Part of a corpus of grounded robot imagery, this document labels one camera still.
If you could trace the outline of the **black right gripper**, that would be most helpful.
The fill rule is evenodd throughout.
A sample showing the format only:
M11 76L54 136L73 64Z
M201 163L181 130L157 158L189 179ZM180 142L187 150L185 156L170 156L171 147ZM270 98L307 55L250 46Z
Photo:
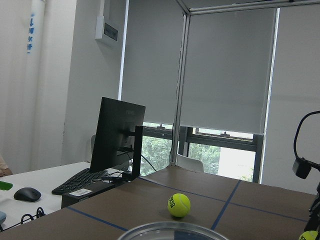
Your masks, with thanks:
M317 188L317 195L309 209L309 220L307 221L304 231L315 231L316 230L316 220L320 218L320 183Z

